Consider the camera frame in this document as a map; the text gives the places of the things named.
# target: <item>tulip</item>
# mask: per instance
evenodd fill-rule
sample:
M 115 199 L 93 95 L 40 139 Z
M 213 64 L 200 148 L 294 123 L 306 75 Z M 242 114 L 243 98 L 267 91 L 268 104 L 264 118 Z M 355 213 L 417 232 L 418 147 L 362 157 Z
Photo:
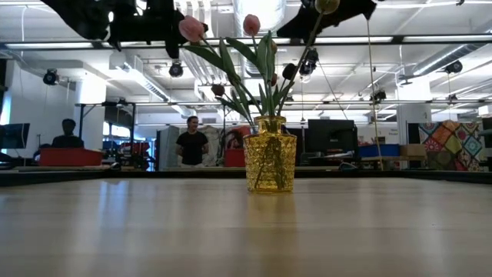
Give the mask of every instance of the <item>tulip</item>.
M 284 77 L 287 80 L 292 80 L 294 77 L 294 71 L 295 71 L 295 65 L 293 63 L 288 64 L 285 66 L 284 71 L 282 72 L 282 77 Z
M 317 12 L 329 15 L 335 12 L 340 4 L 340 0 L 316 0 L 314 7 Z
M 250 36 L 256 36 L 260 31 L 260 19 L 256 15 L 246 15 L 243 21 L 244 33 Z
M 189 15 L 179 22 L 178 28 L 181 35 L 189 42 L 199 42 L 205 33 L 201 22 Z
M 212 85 L 211 90 L 216 98 L 221 98 L 222 96 L 224 96 L 225 89 L 223 85 Z
M 271 86 L 275 86 L 277 84 L 277 73 L 274 73 L 273 76 L 271 76 Z

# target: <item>computer monitor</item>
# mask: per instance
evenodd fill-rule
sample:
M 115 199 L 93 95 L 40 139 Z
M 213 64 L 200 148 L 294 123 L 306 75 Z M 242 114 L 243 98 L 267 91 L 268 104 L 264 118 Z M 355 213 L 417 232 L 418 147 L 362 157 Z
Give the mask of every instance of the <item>computer monitor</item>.
M 308 152 L 357 151 L 357 127 L 353 120 L 309 119 L 307 126 Z
M 0 149 L 25 149 L 29 123 L 0 125 Z

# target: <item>colorful quilt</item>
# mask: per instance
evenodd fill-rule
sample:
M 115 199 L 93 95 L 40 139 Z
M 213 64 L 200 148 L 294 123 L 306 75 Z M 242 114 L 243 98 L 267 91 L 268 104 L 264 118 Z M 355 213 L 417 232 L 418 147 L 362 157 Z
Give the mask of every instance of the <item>colorful quilt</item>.
M 480 171 L 483 142 L 478 136 L 478 123 L 459 123 L 447 120 L 419 124 L 421 144 L 427 150 L 431 169 Z

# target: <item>table surface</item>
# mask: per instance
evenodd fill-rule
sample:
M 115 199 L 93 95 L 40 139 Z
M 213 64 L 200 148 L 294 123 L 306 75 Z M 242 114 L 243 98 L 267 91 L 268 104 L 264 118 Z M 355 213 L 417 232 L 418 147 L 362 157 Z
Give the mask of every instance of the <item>table surface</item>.
M 0 276 L 492 276 L 492 187 L 107 179 L 0 189 Z

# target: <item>blue bin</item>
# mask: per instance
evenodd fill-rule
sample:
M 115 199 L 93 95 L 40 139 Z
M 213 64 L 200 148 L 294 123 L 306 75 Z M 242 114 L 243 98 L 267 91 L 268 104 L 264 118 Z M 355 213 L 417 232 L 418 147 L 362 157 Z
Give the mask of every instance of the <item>blue bin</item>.
M 383 157 L 399 157 L 400 156 L 400 145 L 398 144 L 382 144 L 381 156 Z M 365 145 L 359 146 L 359 156 L 361 158 L 378 157 L 377 145 Z

